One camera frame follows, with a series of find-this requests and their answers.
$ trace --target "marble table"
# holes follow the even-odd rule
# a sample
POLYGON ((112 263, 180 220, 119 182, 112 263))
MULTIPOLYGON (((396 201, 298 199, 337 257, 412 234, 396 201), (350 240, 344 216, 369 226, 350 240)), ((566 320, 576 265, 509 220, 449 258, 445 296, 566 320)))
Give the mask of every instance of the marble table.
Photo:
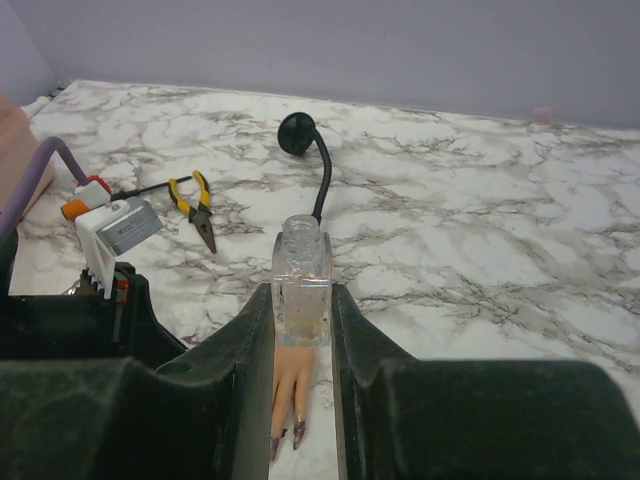
MULTIPOLYGON (((280 150, 294 111, 317 121, 334 179, 323 214, 335 279, 411 354, 578 358, 640 413, 640 133, 346 105, 202 88, 78 81, 32 119, 88 173, 130 189, 201 170, 212 256, 164 191, 164 229, 121 257, 151 282, 161 322, 194 345, 269 279, 273 242, 309 213, 322 176, 280 150)), ((83 267, 58 176, 21 224, 12 291, 57 293, 83 267)), ((195 182, 182 191, 197 198, 195 182)), ((289 434, 271 478, 337 478, 332 376, 320 352, 309 433, 289 434)))

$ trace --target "wall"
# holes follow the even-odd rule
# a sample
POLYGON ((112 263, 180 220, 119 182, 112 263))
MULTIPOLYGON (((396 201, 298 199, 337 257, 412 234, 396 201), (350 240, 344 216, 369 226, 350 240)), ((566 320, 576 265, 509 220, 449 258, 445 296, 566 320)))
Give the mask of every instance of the wall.
POLYGON ((640 126, 638 0, 10 0, 66 78, 640 126))
POLYGON ((53 70, 7 0, 0 0, 0 92, 27 105, 56 87, 53 70))

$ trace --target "mannequin hand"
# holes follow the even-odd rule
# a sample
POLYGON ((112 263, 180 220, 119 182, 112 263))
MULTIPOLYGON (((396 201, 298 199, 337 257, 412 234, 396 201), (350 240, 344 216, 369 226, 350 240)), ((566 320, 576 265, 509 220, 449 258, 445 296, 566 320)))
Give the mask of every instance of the mannequin hand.
POLYGON ((284 424, 294 403, 293 449, 297 450, 306 430, 309 392, 316 353, 313 348, 282 347, 276 344, 273 359, 273 414, 271 417, 271 461, 278 453, 284 424))

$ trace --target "clear plastic bottle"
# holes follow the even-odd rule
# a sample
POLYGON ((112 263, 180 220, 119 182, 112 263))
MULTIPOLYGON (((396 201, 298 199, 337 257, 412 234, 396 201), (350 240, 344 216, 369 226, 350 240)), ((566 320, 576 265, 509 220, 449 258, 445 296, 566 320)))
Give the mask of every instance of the clear plastic bottle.
POLYGON ((331 241, 311 215, 289 217, 276 237, 271 271, 276 341, 315 347, 329 340, 331 241))

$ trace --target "pliers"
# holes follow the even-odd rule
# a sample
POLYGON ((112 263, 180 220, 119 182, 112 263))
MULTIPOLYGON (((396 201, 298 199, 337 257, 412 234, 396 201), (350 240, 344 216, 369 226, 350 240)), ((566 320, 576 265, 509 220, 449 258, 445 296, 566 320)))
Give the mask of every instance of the pliers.
POLYGON ((207 244, 211 253, 216 253, 216 241, 213 238, 213 228, 211 227, 211 210, 209 203, 211 202, 211 192, 209 191, 209 183, 198 170, 193 171, 193 178, 200 185, 200 201, 198 208, 193 208, 185 202, 178 192, 178 181, 175 178, 169 179, 169 196, 178 210, 189 218, 189 223, 196 226, 196 230, 207 244))

